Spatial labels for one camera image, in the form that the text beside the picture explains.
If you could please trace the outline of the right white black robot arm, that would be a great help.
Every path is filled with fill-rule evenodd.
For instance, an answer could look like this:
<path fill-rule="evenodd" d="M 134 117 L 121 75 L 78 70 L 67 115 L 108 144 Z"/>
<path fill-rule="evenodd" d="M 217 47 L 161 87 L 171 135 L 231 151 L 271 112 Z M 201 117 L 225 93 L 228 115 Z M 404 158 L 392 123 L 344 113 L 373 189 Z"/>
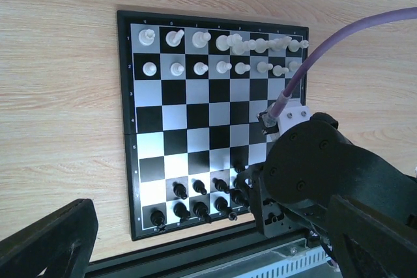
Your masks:
<path fill-rule="evenodd" d="M 326 113 L 315 113 L 273 142 L 265 160 L 243 168 L 234 182 L 250 205 L 258 231 L 277 235 L 284 216 L 334 248 L 326 222 L 334 195 L 352 198 L 416 230 L 416 178 L 355 145 Z"/>

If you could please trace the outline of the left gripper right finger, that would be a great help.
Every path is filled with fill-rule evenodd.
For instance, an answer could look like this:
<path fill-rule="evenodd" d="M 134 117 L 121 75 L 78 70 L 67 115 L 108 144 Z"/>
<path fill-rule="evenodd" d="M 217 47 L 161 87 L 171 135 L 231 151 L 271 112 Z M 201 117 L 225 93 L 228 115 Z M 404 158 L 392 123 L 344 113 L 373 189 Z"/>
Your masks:
<path fill-rule="evenodd" d="M 416 216 L 396 221 L 363 203 L 332 196 L 327 233 L 344 277 L 416 277 Z"/>

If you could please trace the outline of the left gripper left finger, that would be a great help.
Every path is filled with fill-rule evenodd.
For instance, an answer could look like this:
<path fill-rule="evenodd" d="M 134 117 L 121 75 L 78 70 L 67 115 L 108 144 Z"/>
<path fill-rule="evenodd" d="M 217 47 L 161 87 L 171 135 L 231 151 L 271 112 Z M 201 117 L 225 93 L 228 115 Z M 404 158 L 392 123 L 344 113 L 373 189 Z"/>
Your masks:
<path fill-rule="evenodd" d="M 98 220 L 91 199 L 76 199 L 1 240 L 1 277 L 84 277 Z"/>

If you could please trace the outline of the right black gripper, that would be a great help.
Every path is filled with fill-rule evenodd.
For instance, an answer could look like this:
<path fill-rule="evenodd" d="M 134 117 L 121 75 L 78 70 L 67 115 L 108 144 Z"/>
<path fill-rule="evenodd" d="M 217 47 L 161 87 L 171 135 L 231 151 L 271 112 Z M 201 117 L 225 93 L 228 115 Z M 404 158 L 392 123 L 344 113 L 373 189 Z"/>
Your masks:
<path fill-rule="evenodd" d="M 258 232 L 266 238 L 273 238 L 293 231 L 293 224 L 266 190 L 263 174 L 262 163 L 245 167 L 238 165 L 235 188 L 248 201 L 248 210 L 254 216 Z"/>

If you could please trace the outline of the black knight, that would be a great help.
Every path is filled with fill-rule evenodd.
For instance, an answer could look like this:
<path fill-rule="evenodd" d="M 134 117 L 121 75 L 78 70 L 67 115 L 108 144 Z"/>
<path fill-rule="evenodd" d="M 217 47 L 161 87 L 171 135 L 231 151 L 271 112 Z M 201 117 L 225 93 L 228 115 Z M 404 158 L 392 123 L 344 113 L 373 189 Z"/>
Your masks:
<path fill-rule="evenodd" d="M 174 205 L 173 213 L 180 219 L 179 223 L 186 222 L 191 216 L 190 211 L 182 202 L 178 202 Z"/>

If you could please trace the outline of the white pawn f5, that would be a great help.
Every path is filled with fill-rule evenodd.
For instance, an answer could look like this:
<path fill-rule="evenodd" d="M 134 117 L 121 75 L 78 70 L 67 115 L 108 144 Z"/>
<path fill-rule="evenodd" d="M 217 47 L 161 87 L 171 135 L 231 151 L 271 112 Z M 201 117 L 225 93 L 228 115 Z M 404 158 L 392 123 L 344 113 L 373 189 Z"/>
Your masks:
<path fill-rule="evenodd" d="M 202 76 L 209 70 L 207 64 L 203 62 L 197 62 L 194 64 L 193 71 L 196 75 Z"/>

